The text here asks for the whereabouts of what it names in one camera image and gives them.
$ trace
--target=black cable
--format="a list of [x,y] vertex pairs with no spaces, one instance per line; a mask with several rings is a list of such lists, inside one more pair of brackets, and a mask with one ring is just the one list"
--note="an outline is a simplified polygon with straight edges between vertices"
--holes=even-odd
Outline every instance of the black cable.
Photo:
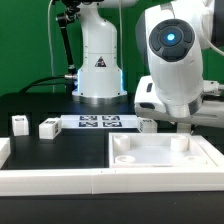
[[40,82],[45,82],[45,81],[49,81],[49,80],[55,80],[55,79],[64,79],[64,76],[52,76],[52,77],[46,77],[43,79],[38,79],[32,83],[30,83],[28,86],[25,86],[24,88],[22,88],[19,93],[25,93],[29,88],[31,88],[32,86],[34,86],[35,84],[38,84]]
[[36,86],[54,86],[54,85],[66,85],[66,83],[64,82],[58,82],[58,83],[40,83],[40,84],[34,84],[32,86],[30,86],[29,88],[26,88],[26,91],[29,90],[32,87],[36,87]]

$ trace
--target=black table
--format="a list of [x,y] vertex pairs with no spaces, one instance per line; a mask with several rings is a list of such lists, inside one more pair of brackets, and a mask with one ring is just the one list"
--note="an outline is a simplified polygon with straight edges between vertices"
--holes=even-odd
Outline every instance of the black table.
[[[18,114],[27,115],[29,136],[13,136],[11,116]],[[64,94],[7,94],[0,97],[0,136],[10,136],[12,144],[12,153],[3,169],[108,167],[109,132],[137,132],[136,129],[67,129],[55,140],[40,141],[39,124],[48,117],[62,114],[133,115],[134,95],[129,95],[127,102],[100,107],[74,103]],[[159,122],[159,127],[160,132],[172,132],[175,128],[166,122]],[[197,127],[195,134],[203,135],[223,150],[222,129]],[[0,197],[0,223],[223,224],[223,206],[224,192],[11,196]]]

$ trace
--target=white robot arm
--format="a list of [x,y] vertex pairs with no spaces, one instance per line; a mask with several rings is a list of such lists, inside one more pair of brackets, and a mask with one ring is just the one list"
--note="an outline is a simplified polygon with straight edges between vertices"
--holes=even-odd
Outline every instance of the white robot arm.
[[[59,17],[61,31],[64,32],[64,23],[67,25],[75,18],[80,21],[83,34],[83,65],[72,76],[78,79],[77,88],[72,93],[75,101],[105,104],[126,98],[122,70],[117,66],[117,30],[112,23],[100,17],[98,8],[129,7],[137,1],[62,0],[66,5],[66,16],[62,14],[61,17],[62,21],[66,21],[60,22]],[[73,72],[74,65],[69,64],[70,73]]]
[[213,24],[217,4],[224,8],[221,0],[177,0],[143,13],[136,37],[151,76],[137,88],[138,116],[224,127],[223,103],[206,100],[220,93],[219,84],[202,78],[201,49],[214,47],[211,40],[224,41]]

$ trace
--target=green backdrop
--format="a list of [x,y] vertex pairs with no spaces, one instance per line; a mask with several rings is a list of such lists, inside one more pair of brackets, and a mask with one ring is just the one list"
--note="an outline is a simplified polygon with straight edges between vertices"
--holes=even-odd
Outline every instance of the green backdrop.
[[[47,35],[47,9],[50,0],[2,1],[0,13],[0,95],[18,92],[27,84],[51,76],[50,54]],[[135,41],[135,25],[144,9],[168,2],[168,0],[139,0],[130,8],[122,9],[123,15],[123,61],[124,84],[128,92],[135,92],[139,79],[149,74],[143,65]],[[52,41],[56,75],[67,72],[66,58],[61,34],[55,17],[64,6],[58,3],[51,10]],[[100,9],[102,17],[111,21],[118,29],[118,9]],[[75,65],[82,65],[82,34],[78,22],[68,27]],[[204,78],[223,80],[224,58],[207,50],[203,52]],[[50,87],[35,87],[31,91],[52,91]]]

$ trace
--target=white block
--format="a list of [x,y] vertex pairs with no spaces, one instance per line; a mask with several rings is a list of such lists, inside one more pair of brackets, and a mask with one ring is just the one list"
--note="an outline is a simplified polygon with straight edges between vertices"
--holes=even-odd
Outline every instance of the white block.
[[157,123],[152,119],[138,117],[138,130],[142,133],[157,133]]
[[0,138],[0,168],[3,166],[11,153],[9,138]]
[[54,139],[61,132],[61,119],[48,118],[39,125],[40,139]]
[[12,116],[12,129],[15,136],[29,135],[29,124],[26,116]]

